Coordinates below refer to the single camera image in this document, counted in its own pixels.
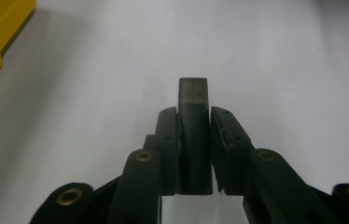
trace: black object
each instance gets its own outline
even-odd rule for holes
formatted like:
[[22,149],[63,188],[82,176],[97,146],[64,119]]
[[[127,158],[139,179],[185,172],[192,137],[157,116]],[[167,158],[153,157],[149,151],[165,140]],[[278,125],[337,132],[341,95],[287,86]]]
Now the black object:
[[161,196],[211,193],[211,163],[218,189],[244,196],[250,223],[349,223],[349,184],[332,195],[310,187],[277,152],[254,149],[230,111],[212,107],[211,126],[206,116],[207,80],[180,79],[178,114],[160,112],[155,134],[121,177],[97,190],[78,183],[54,190],[31,223],[161,223]]

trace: white surface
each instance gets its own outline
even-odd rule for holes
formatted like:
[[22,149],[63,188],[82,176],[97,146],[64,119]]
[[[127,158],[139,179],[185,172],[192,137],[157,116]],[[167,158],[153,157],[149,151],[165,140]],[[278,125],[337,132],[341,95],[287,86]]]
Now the white surface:
[[[0,71],[0,223],[120,175],[180,77],[308,184],[349,182],[349,0],[40,0]],[[163,223],[247,223],[241,204],[165,198]]]

